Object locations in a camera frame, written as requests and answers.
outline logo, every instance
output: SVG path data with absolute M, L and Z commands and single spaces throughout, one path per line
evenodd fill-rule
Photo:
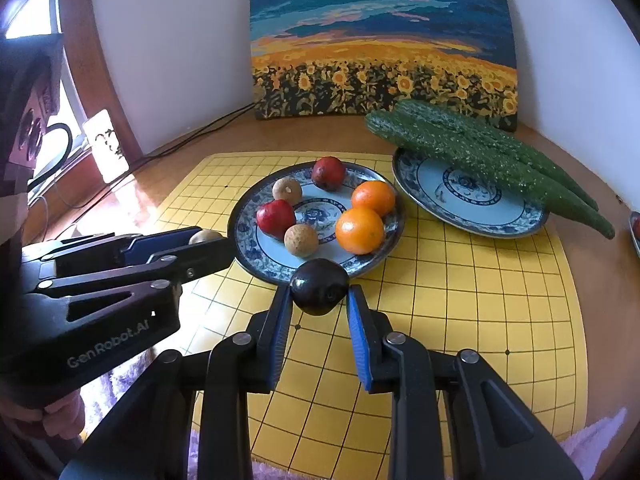
M 93 348 L 88 349 L 83 354 L 80 354 L 78 357 L 70 357 L 66 360 L 66 365 L 69 368 L 78 368 L 81 364 L 89 362 L 91 359 L 98 357 L 100 354 L 104 354 L 109 350 L 113 350 L 120 343 L 124 343 L 128 341 L 132 337 L 139 335 L 145 330 L 149 330 L 149 322 L 148 320 L 144 320 L 144 322 L 138 323 L 135 330 L 127 328 L 125 332 L 122 332 L 120 335 L 116 335 L 108 339 L 103 343 L 96 343 Z

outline red fruit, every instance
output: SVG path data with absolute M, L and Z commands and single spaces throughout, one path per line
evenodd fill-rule
M 316 186 L 325 191 L 335 191 L 342 185 L 346 170 L 338 158 L 324 156 L 316 160 L 311 180 Z
M 274 200 L 258 208 L 255 221 L 264 234 L 284 240 L 284 233 L 296 224 L 296 214 L 286 200 Z

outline wall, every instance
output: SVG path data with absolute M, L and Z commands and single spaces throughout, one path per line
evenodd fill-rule
M 518 118 L 640 209 L 640 45 L 610 0 L 508 0 Z
M 111 78 L 145 153 L 251 100 L 248 0 L 93 0 Z M 509 0 L 519 117 L 633 208 L 640 46 L 610 0 Z
M 93 0 L 144 153 L 251 102 L 249 0 Z

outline hand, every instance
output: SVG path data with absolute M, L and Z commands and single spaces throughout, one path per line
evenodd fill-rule
M 80 390 L 71 392 L 43 410 L 30 410 L 0 397 L 0 415 L 16 433 L 35 438 L 60 436 L 69 440 L 84 429 L 84 402 Z

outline yellow game board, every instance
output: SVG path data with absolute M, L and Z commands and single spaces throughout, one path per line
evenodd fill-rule
M 226 234 L 242 194 L 281 168 L 335 155 L 393 181 L 391 157 L 365 153 L 223 153 L 203 160 L 158 210 L 155 231 L 199 225 Z M 375 270 L 354 280 L 370 308 L 427 348 L 477 349 L 558 439 L 584 427 L 587 355 L 582 317 L 562 245 L 546 227 L 518 240 L 483 238 L 443 224 L 408 197 L 402 239 Z M 265 310 L 275 287 L 231 268 L 184 286 L 181 329 L 158 347 L 211 349 Z M 338 480 L 386 478 L 390 394 L 360 387 L 344 307 L 327 316 L 297 307 L 276 392 L 249 395 L 257 460 Z M 200 420 L 198 396 L 194 422 Z M 451 473 L 444 404 L 445 464 Z

